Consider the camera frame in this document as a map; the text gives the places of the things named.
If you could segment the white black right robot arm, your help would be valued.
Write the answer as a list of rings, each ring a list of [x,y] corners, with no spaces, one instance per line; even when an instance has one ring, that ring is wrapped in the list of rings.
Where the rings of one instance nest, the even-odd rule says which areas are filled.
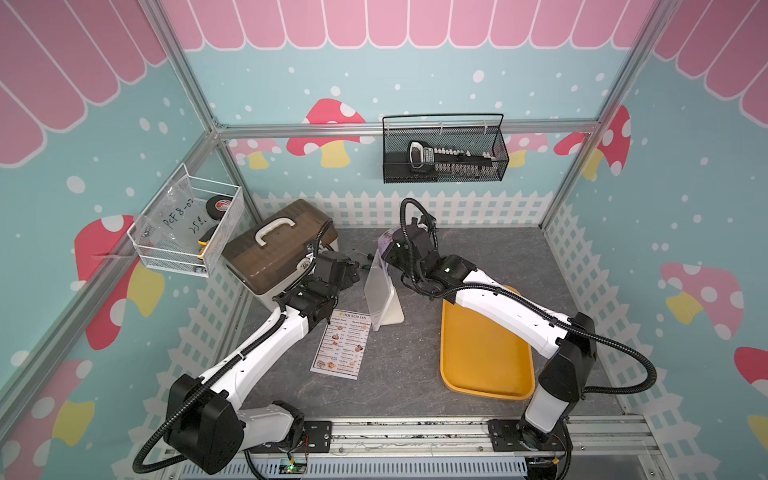
[[[400,271],[407,288],[490,319],[546,359],[517,425],[521,442],[529,450],[537,450],[548,441],[585,396],[638,394],[657,381],[657,369],[644,354],[597,334],[588,315],[579,312],[568,316],[545,308],[502,286],[469,260],[441,254],[436,220],[414,198],[401,201],[399,226],[391,234],[383,259]],[[633,358],[644,368],[645,378],[620,387],[589,384],[599,345]]]

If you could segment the clear acrylic menu holder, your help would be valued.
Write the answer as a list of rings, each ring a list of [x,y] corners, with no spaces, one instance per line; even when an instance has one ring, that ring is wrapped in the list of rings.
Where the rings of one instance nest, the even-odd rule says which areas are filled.
[[[382,326],[404,322],[405,316],[399,296],[379,251],[374,254],[364,294],[374,331],[378,331]]]

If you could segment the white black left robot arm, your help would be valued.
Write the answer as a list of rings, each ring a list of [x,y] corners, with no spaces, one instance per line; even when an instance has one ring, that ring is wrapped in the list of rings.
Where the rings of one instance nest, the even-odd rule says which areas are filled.
[[[256,409],[243,404],[293,345],[330,320],[341,292],[359,280],[357,262],[322,245],[332,224],[322,224],[308,270],[275,296],[277,306],[261,327],[213,367],[196,377],[184,374],[173,383],[165,419],[136,454],[134,473],[145,475],[190,461],[216,474],[255,446],[270,443],[291,450],[301,442],[301,411],[282,401]]]

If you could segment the restaurant special menu sheet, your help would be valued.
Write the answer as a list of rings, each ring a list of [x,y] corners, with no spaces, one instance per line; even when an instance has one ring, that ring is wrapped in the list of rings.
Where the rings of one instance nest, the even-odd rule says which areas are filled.
[[[398,227],[390,228],[378,237],[377,250],[380,253],[382,258],[386,256],[387,249],[392,244],[393,236],[397,230],[398,230]]]

